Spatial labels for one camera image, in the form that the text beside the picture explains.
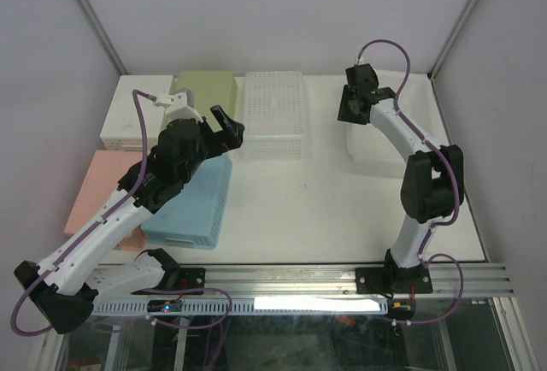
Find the clear perforated basket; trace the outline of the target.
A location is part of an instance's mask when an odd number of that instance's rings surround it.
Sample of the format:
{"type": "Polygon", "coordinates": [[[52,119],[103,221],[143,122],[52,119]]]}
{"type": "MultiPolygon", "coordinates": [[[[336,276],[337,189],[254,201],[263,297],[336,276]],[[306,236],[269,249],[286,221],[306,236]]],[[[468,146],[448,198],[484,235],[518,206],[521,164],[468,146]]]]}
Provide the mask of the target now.
{"type": "Polygon", "coordinates": [[[311,157],[309,99],[303,74],[248,72],[239,101],[241,162],[299,162],[311,157]]]}

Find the blue basket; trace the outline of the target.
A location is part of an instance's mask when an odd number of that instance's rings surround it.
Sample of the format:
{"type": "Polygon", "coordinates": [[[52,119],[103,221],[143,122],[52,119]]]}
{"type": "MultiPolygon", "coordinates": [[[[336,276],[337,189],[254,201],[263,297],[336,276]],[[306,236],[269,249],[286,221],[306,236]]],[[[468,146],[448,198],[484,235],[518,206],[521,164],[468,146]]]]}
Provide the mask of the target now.
{"type": "Polygon", "coordinates": [[[213,250],[219,242],[231,176],[229,156],[203,162],[182,192],[141,225],[148,242],[213,250]]]}

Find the white bottom basket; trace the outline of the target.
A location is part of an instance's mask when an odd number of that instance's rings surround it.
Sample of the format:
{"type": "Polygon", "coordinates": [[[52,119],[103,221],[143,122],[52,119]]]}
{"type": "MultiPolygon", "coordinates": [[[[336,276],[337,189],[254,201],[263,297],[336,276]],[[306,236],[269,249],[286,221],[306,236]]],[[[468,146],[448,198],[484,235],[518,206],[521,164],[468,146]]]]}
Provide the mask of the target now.
{"type": "MultiPolygon", "coordinates": [[[[398,103],[404,114],[437,143],[449,143],[426,75],[411,74],[398,103]]],[[[371,125],[350,123],[345,128],[347,150],[363,173],[392,179],[403,177],[405,162],[381,131],[371,125]]]]}

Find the white perforated basket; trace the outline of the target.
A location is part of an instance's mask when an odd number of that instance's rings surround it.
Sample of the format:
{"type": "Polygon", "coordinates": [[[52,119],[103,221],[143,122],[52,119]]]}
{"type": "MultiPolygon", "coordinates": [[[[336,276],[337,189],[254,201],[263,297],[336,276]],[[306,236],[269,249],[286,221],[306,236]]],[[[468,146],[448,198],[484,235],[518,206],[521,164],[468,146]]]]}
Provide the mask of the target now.
{"type": "MultiPolygon", "coordinates": [[[[159,97],[169,94],[174,83],[172,75],[123,75],[118,81],[108,113],[100,132],[106,150],[141,151],[142,134],[138,113],[132,99],[137,89],[159,97]]],[[[147,147],[157,144],[160,131],[165,126],[164,108],[156,107],[150,100],[138,99],[146,127],[147,147]]]]}

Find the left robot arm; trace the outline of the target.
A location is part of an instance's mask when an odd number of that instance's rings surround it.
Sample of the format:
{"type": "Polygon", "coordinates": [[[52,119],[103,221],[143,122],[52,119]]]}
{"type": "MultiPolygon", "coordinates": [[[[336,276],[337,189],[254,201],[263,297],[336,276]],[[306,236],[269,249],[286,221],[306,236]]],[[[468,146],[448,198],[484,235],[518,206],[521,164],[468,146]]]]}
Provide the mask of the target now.
{"type": "Polygon", "coordinates": [[[243,124],[221,106],[210,109],[221,129],[205,119],[176,119],[145,148],[101,210],[62,247],[40,262],[24,261],[15,277],[59,334],[82,325],[93,310],[132,292],[171,292],[179,283],[179,264],[163,249],[148,250],[133,262],[100,274],[94,269],[134,228],[178,196],[201,164],[241,147],[243,124]]]}

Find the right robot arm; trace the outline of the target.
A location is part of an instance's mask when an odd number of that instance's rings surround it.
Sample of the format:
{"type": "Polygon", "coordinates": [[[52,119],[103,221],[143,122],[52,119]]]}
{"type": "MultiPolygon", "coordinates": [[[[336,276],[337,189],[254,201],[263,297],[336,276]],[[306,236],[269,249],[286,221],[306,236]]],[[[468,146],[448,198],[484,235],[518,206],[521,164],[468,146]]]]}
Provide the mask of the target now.
{"type": "Polygon", "coordinates": [[[338,120],[371,125],[379,130],[406,162],[400,191],[405,218],[382,271],[386,288],[400,292],[413,280],[411,268],[423,263],[426,246],[437,227],[448,226],[459,215],[465,189],[463,153],[459,146],[441,145],[404,114],[398,95],[381,88],[369,64],[345,69],[338,120]]]}

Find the pink perforated basket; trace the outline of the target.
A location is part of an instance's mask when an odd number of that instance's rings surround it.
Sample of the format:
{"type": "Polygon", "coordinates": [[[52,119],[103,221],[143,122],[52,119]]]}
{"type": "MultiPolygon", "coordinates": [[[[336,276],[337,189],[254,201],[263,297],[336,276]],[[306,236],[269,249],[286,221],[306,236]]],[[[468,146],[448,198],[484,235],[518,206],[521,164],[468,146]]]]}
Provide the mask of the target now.
{"type": "Polygon", "coordinates": [[[69,237],[75,235],[106,203],[117,188],[118,180],[141,159],[142,154],[136,151],[97,150],[68,216],[64,233],[69,237]]]}

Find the green perforated basket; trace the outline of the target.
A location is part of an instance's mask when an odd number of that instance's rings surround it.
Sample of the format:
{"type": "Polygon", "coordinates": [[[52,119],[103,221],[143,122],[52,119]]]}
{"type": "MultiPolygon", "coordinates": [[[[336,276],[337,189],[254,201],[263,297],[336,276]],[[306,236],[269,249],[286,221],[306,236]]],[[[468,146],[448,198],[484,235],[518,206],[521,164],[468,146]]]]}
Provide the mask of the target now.
{"type": "MultiPolygon", "coordinates": [[[[180,91],[190,92],[193,96],[193,107],[214,132],[221,128],[210,112],[212,106],[220,105],[229,117],[235,117],[238,86],[233,72],[181,71],[169,95],[175,95],[180,91]]],[[[165,129],[167,126],[163,120],[162,128],[165,129]]]]}

